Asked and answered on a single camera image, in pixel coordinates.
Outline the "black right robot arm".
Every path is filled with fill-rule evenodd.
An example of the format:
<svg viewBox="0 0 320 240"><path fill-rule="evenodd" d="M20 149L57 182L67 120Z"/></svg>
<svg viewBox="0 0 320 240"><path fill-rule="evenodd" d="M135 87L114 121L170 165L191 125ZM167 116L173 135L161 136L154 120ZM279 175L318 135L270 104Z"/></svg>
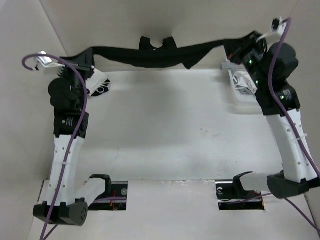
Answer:
<svg viewBox="0 0 320 240"><path fill-rule="evenodd" d="M267 176L269 191L278 199L302 195L320 185L301 121L301 104L288 77L298 67L295 49L283 40L267 46L256 31L223 43L227 59L243 65L257 90L255 98L280 152L283 169Z"/></svg>

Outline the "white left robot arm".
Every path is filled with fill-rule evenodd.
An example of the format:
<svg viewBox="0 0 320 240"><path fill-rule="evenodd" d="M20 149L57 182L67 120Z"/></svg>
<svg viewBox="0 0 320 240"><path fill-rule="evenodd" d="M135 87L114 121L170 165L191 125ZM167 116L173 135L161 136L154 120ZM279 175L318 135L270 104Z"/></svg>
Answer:
<svg viewBox="0 0 320 240"><path fill-rule="evenodd" d="M87 136L89 113L88 98L96 85L109 83L95 78L100 72L91 64L69 62L41 51L34 56L35 70L57 75L48 86L50 104L54 108L54 156L46 196L33 207L33 216L45 224L82 226L89 207L97 198L112 195L111 178L93 174L88 182L75 190L76 170L81 148Z"/></svg>

